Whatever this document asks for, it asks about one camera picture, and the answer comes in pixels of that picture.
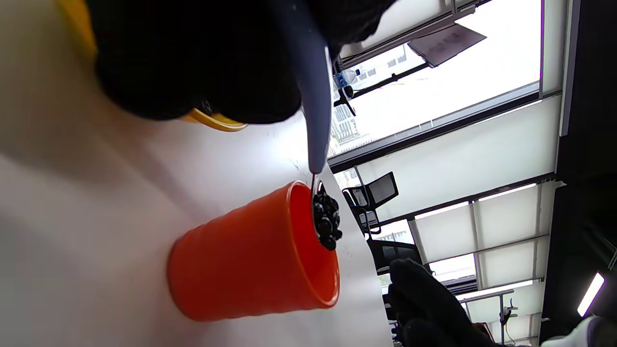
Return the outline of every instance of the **orange plastic cup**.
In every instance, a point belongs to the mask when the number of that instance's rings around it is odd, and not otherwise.
[[[211,321],[334,306],[338,260],[317,239],[311,198],[292,182],[180,238],[167,269],[180,311]]]

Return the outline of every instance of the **ceiling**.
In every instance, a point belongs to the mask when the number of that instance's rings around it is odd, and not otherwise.
[[[567,186],[555,193],[550,256],[540,341],[567,335],[581,320],[577,313],[596,271],[605,284],[590,312],[617,318],[617,278],[607,272],[606,256],[592,249],[584,234],[591,228],[617,245],[617,72],[610,59],[616,29],[615,2],[580,2],[574,69],[568,72],[565,118],[558,145],[557,179]]]

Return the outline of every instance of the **water bottle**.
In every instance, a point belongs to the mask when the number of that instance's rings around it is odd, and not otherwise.
[[[341,89],[355,82],[358,76],[360,76],[360,70],[353,71],[352,69],[347,69],[332,76],[332,79],[336,88]]]

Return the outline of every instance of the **ceiling light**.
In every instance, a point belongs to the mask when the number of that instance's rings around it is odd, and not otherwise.
[[[536,186],[536,184],[535,184],[535,183],[532,183],[532,184],[530,184],[530,185],[521,186],[521,187],[518,187],[518,188],[515,188],[515,189],[510,189],[510,190],[508,190],[508,191],[503,191],[503,192],[501,192],[501,193],[497,193],[497,194],[489,195],[489,196],[487,196],[486,198],[481,198],[479,201],[480,201],[480,202],[481,202],[481,201],[487,201],[487,200],[490,200],[490,199],[492,199],[492,198],[496,198],[496,197],[498,197],[498,196],[507,195],[507,194],[510,194],[510,193],[514,193],[514,192],[516,192],[516,191],[525,190],[525,189],[527,189],[527,188],[531,188],[531,187],[533,187],[533,186]]]
[[[534,284],[534,280],[518,282],[518,283],[511,284],[511,285],[498,286],[497,288],[491,288],[491,289],[486,289],[486,290],[481,290],[481,291],[474,291],[472,293],[457,295],[457,300],[461,301],[465,299],[477,298],[478,296],[493,294],[493,293],[497,293],[497,292],[504,291],[504,290],[510,290],[514,288],[521,288],[522,286],[528,286],[532,284]]]
[[[589,309],[589,306],[591,306],[591,303],[594,302],[595,295],[598,294],[603,284],[604,277],[602,277],[600,273],[596,273],[594,280],[591,282],[587,293],[585,293],[585,296],[583,297],[581,304],[579,305],[578,313],[581,315],[581,317],[585,316],[587,310]]]
[[[444,207],[442,209],[438,209],[438,210],[435,210],[435,211],[418,214],[414,218],[416,220],[418,220],[418,219],[422,219],[422,218],[425,218],[425,217],[429,217],[431,215],[436,215],[436,214],[440,214],[440,213],[443,213],[443,212],[446,212],[446,211],[451,211],[451,210],[454,210],[454,209],[458,209],[459,207],[463,207],[463,206],[467,206],[467,205],[469,205],[469,201],[465,201],[464,203],[460,203],[460,204]]]

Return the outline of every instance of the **black glove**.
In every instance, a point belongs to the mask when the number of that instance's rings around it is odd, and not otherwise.
[[[394,260],[390,278],[390,302],[406,347],[420,346],[414,341],[432,341],[423,346],[496,346],[471,324],[454,295],[422,265],[411,259]]]
[[[300,92],[267,1],[86,0],[101,86],[119,106],[149,119],[193,108],[244,123],[287,119],[300,107]],[[336,57],[343,44],[374,33],[393,2],[307,5]]]

